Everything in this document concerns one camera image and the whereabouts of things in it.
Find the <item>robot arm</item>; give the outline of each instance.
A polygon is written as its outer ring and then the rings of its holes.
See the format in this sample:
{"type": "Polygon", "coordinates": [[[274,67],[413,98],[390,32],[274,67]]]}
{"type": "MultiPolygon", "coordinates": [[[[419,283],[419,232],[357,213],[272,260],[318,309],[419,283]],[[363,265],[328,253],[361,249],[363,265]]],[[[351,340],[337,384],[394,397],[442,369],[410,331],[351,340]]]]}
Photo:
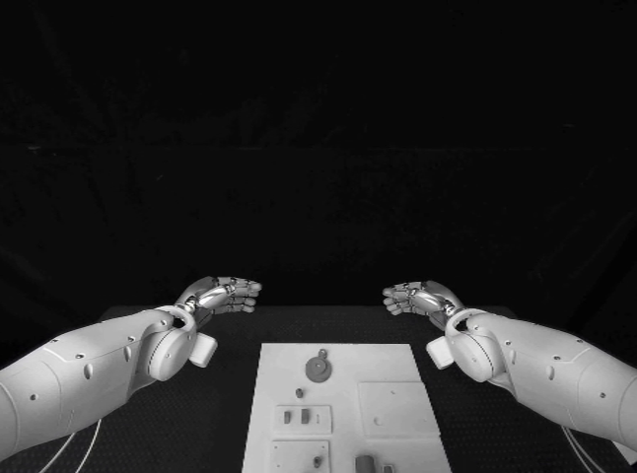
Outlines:
{"type": "Polygon", "coordinates": [[[212,313],[253,312],[260,289],[253,281],[205,278],[175,305],[64,333],[1,370],[0,461],[85,429],[188,361],[204,368],[217,341],[198,328],[212,313]]]}
{"type": "Polygon", "coordinates": [[[637,370],[572,334],[464,308],[428,291],[409,291],[404,311],[438,310],[446,319],[445,336],[428,344],[436,366],[455,362],[546,419],[637,452],[637,370]]]}

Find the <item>white board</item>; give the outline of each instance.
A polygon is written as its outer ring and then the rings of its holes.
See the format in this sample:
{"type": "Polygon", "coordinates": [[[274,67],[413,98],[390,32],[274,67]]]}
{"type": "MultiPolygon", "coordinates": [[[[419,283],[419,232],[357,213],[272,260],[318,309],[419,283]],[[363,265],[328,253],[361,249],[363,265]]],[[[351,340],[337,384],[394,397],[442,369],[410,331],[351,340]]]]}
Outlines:
{"type": "Polygon", "coordinates": [[[352,473],[354,458],[373,455],[378,473],[386,464],[394,465],[396,473],[449,473],[435,415],[426,391],[420,391],[420,387],[423,384],[410,346],[406,344],[264,343],[259,359],[243,473],[274,473],[273,460],[279,455],[274,446],[280,444],[274,444],[276,440],[313,442],[306,444],[306,448],[300,447],[299,443],[293,448],[293,461],[299,461],[302,465],[312,464],[309,455],[311,451],[315,451],[316,441],[326,441],[329,465],[325,465],[324,471],[329,468],[334,472],[352,473]],[[325,382],[313,383],[306,377],[305,365],[319,354],[319,349],[328,351],[326,360],[332,366],[332,374],[325,382]],[[367,382],[397,384],[371,384],[365,388],[361,385],[360,389],[360,383],[367,382]],[[298,388],[305,392],[302,398],[296,396],[298,388]],[[390,411],[384,407],[387,403],[383,399],[387,392],[393,401],[399,396],[390,411]],[[283,406],[283,409],[287,406],[298,406],[299,409],[329,406],[331,434],[280,433],[279,406],[283,406]],[[374,427],[387,426],[390,433],[384,437],[376,437],[378,430],[370,434],[364,428],[363,410],[368,416],[376,413],[374,418],[378,414],[383,417],[383,422],[378,421],[381,426],[374,424],[374,427]],[[300,453],[303,451],[308,452],[308,458],[300,453]]]}

